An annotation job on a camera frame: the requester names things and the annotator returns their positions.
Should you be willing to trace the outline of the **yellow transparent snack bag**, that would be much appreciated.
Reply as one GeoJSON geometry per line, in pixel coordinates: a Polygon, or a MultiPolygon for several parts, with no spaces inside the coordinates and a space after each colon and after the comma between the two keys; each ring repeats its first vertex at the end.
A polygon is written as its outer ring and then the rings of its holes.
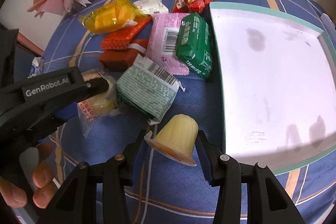
{"type": "Polygon", "coordinates": [[[85,29],[98,35],[134,27],[146,17],[131,0],[113,0],[79,16],[79,22],[85,29]]]}

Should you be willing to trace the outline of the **white tray teal rim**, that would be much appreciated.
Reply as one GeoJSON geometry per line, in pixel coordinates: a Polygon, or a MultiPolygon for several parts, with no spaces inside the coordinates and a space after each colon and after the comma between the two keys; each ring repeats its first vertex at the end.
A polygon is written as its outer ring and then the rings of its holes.
{"type": "Polygon", "coordinates": [[[335,150],[335,49],[296,16],[210,4],[222,78],[224,150],[275,174],[335,150]]]}

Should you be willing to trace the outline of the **pink snack packet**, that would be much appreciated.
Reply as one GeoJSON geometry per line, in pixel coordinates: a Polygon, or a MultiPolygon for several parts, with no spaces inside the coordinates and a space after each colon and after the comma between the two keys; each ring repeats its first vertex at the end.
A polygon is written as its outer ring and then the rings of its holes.
{"type": "Polygon", "coordinates": [[[176,57],[176,45],[181,22],[188,13],[152,15],[152,27],[146,57],[171,75],[187,76],[189,68],[176,57]]]}

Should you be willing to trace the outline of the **blue plaid tablecloth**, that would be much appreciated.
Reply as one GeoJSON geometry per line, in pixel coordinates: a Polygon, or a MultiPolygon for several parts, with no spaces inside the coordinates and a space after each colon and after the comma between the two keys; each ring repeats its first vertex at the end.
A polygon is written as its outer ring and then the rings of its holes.
{"type": "MultiPolygon", "coordinates": [[[[94,7],[107,0],[96,0],[94,7]]],[[[162,0],[172,8],[175,0],[162,0]]],[[[323,8],[313,0],[220,0],[246,3],[302,18],[323,27],[323,8]]],[[[69,63],[81,71],[99,68],[101,36],[89,36],[77,16],[67,16],[56,28],[43,59],[43,70],[51,72],[69,63]]],[[[192,116],[209,141],[222,144],[221,89],[219,81],[207,82],[196,75],[181,78],[185,92],[179,92],[165,120],[183,113],[192,116]]],[[[48,161],[61,183],[77,163],[98,164],[120,153],[131,143],[140,129],[147,126],[142,112],[130,108],[125,114],[106,117],[84,136],[78,117],[45,138],[52,145],[48,161]]],[[[209,186],[199,166],[189,167],[172,161],[156,151],[146,153],[141,178],[125,190],[130,220],[133,223],[211,223],[218,198],[218,189],[209,186]]],[[[314,223],[335,203],[335,153],[277,176],[288,191],[306,223],[314,223]]]]}

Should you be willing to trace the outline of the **crumpled blue white wrapper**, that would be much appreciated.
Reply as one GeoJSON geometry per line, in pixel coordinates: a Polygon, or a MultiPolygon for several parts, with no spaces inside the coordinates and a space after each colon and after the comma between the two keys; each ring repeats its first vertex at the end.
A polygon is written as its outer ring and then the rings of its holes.
{"type": "Polygon", "coordinates": [[[31,63],[31,69],[28,78],[39,76],[43,73],[44,59],[42,57],[35,57],[31,63]]]}

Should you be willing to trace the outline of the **yellow jelly cup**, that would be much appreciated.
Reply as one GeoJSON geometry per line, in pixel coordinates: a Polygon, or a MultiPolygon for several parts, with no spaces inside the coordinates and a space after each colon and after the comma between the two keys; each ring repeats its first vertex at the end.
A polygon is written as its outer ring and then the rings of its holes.
{"type": "Polygon", "coordinates": [[[192,154],[197,135],[197,122],[188,115],[178,114],[156,136],[150,131],[144,139],[163,156],[187,166],[196,166],[192,154]]]}

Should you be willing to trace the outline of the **orange patterned snack packet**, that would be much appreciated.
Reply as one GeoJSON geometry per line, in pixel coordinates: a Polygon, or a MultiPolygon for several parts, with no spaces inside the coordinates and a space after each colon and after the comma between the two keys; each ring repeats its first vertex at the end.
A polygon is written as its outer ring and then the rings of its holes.
{"type": "Polygon", "coordinates": [[[123,28],[107,35],[101,42],[102,50],[126,50],[130,42],[152,21],[150,15],[136,18],[136,26],[123,28]]]}

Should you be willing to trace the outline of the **green biscuit pack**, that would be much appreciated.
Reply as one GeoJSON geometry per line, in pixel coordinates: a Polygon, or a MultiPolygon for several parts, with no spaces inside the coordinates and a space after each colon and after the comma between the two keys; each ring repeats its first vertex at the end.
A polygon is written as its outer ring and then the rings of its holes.
{"type": "Polygon", "coordinates": [[[208,23],[198,13],[182,19],[175,55],[196,75],[209,78],[213,69],[212,37],[208,23]]]}

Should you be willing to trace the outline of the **pale green brick-pattern packet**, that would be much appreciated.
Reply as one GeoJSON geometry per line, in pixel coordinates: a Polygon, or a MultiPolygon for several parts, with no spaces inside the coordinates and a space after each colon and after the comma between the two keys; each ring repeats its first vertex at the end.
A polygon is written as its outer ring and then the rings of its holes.
{"type": "Polygon", "coordinates": [[[117,81],[120,100],[148,115],[150,125],[163,120],[179,90],[185,91],[180,80],[141,55],[117,81]]]}

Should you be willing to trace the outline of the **white snack packet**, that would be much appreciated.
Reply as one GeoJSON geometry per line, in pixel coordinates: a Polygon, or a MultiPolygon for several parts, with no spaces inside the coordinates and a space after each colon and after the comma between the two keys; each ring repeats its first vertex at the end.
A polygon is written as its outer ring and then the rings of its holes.
{"type": "Polygon", "coordinates": [[[134,4],[147,15],[168,14],[169,9],[163,4],[162,0],[139,0],[134,4]]]}

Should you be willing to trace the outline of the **clear round cake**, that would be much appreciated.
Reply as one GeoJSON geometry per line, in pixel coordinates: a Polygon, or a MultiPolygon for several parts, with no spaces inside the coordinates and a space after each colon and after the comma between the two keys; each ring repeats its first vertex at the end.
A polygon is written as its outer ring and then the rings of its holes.
{"type": "Polygon", "coordinates": [[[88,98],[77,105],[82,134],[87,137],[92,128],[99,124],[103,118],[121,114],[121,110],[117,102],[117,81],[110,73],[91,69],[83,72],[82,76],[85,81],[104,78],[109,85],[106,92],[88,98]]]}

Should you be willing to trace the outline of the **dark red snack bar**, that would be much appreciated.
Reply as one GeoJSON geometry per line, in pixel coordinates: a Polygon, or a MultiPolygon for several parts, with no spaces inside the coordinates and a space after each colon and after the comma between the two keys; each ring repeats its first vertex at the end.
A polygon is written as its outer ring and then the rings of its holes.
{"type": "Polygon", "coordinates": [[[147,39],[134,39],[125,50],[107,50],[100,56],[100,63],[111,72],[124,72],[131,67],[138,55],[145,56],[147,39]]]}

